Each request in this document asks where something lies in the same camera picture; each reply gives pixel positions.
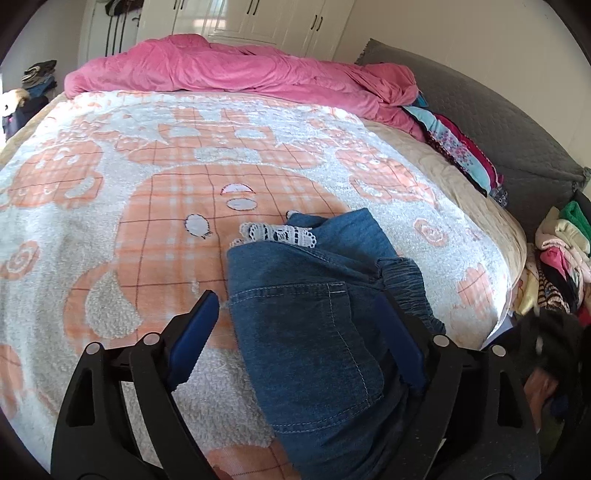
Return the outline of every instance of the white wall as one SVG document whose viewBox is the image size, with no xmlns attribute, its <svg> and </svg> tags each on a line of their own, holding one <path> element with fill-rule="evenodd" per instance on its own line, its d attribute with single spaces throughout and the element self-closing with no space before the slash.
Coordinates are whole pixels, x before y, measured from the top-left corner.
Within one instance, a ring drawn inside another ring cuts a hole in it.
<svg viewBox="0 0 591 480">
<path fill-rule="evenodd" d="M 335 60 L 370 37 L 487 85 L 591 167 L 591 66 L 543 0 L 357 0 Z"/>
<path fill-rule="evenodd" d="M 48 0 L 29 20 L 2 62 L 4 91 L 21 86 L 22 73 L 40 61 L 57 60 L 57 90 L 78 68 L 80 27 L 85 0 Z"/>
</svg>

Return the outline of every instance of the fleece blanket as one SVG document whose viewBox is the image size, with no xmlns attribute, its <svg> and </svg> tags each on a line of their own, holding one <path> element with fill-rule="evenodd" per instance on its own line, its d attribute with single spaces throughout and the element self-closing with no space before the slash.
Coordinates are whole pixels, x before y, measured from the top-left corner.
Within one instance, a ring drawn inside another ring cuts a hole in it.
<svg viewBox="0 0 591 480">
<path fill-rule="evenodd" d="M 68 98 L 82 92 L 176 90 L 260 93 L 292 102 L 342 108 L 424 140 L 401 105 L 418 96 L 408 67 L 357 65 L 301 59 L 273 47 L 209 43 L 201 35 L 147 40 L 126 53 L 94 59 L 70 73 Z"/>
<path fill-rule="evenodd" d="M 225 253 L 244 222 L 362 207 L 417 262 L 449 335 L 480 347 L 510 288 L 499 248 L 358 117 L 235 93 L 85 93 L 58 104 L 0 172 L 2 411 L 48 467 L 83 348 L 131 345 L 211 289 L 220 318 L 174 393 L 178 407 L 208 460 L 235 478 L 298 478 L 236 345 Z M 142 454 L 157 463 L 125 392 Z"/>
</svg>

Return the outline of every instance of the gray headboard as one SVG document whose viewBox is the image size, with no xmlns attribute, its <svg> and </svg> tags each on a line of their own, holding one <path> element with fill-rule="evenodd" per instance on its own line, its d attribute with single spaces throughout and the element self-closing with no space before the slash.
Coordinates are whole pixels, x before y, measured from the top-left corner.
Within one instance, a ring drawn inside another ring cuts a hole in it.
<svg viewBox="0 0 591 480">
<path fill-rule="evenodd" d="M 546 130 L 490 88 L 440 63 L 371 39 L 357 64 L 408 66 L 429 103 L 449 117 L 505 176 L 507 210 L 529 241 L 552 206 L 563 207 L 591 179 Z"/>
</svg>

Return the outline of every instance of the beige bedspread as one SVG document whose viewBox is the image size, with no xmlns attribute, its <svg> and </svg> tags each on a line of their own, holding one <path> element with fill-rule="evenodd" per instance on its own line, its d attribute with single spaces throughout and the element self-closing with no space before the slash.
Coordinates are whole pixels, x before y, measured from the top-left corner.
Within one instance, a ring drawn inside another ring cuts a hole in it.
<svg viewBox="0 0 591 480">
<path fill-rule="evenodd" d="M 456 167 L 429 145 L 377 122 L 363 120 L 363 124 L 436 183 L 447 198 L 492 238 L 507 262 L 511 284 L 515 286 L 527 256 L 525 233 L 519 222 L 494 200 L 478 193 Z"/>
</svg>

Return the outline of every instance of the wardrobe door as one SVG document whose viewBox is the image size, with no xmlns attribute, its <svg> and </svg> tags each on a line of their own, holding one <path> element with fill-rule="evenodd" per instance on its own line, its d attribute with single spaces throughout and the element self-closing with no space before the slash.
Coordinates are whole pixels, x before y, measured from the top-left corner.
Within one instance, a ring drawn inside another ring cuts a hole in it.
<svg viewBox="0 0 591 480">
<path fill-rule="evenodd" d="M 257 40 L 272 45 L 283 42 L 287 24 L 294 7 L 293 0 L 253 0 L 247 40 Z"/>
<path fill-rule="evenodd" d="M 254 3 L 256 0 L 212 0 L 206 25 L 210 41 L 215 37 L 245 38 Z"/>
<path fill-rule="evenodd" d="M 332 60 L 355 0 L 326 0 L 306 56 Z"/>
<path fill-rule="evenodd" d="M 205 32 L 206 21 L 210 0 L 178 0 L 179 7 L 177 20 L 174 23 L 174 33 L 197 33 L 203 35 Z"/>
<path fill-rule="evenodd" d="M 323 5 L 324 0 L 298 0 L 287 25 L 285 37 L 277 47 L 290 55 L 305 56 L 320 23 Z"/>
<path fill-rule="evenodd" d="M 182 0 L 145 0 L 139 19 L 138 42 L 172 35 Z"/>
</svg>

